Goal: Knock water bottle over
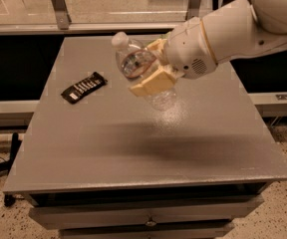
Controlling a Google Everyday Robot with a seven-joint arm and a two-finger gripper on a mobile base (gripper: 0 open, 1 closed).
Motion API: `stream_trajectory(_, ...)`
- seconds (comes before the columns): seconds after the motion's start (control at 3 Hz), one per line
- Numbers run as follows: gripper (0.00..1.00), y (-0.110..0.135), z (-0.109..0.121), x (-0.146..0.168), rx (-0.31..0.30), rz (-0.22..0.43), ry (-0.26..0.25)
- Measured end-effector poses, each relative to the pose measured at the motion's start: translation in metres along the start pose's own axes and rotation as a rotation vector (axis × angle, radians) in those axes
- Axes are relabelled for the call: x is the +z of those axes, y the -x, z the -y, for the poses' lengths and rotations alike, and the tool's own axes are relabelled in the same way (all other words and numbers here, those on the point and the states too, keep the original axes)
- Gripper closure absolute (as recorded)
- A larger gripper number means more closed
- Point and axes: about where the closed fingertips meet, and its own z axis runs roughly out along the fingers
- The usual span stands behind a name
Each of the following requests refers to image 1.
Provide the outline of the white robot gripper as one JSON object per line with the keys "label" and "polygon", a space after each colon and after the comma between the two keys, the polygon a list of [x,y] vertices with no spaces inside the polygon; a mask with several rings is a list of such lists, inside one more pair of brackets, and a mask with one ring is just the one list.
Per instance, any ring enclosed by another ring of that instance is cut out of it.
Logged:
{"label": "white robot gripper", "polygon": [[150,76],[129,87],[136,97],[152,96],[174,87],[181,77],[198,79],[215,71],[217,62],[202,21],[193,17],[176,26],[167,39],[156,39],[146,48],[171,66],[159,66]]}

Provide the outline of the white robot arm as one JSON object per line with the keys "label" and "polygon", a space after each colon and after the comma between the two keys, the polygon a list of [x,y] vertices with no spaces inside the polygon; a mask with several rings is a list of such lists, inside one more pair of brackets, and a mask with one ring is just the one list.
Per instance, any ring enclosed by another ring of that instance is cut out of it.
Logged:
{"label": "white robot arm", "polygon": [[287,0],[234,0],[176,26],[148,48],[160,64],[131,84],[137,97],[167,91],[179,78],[198,79],[233,59],[287,50]]}

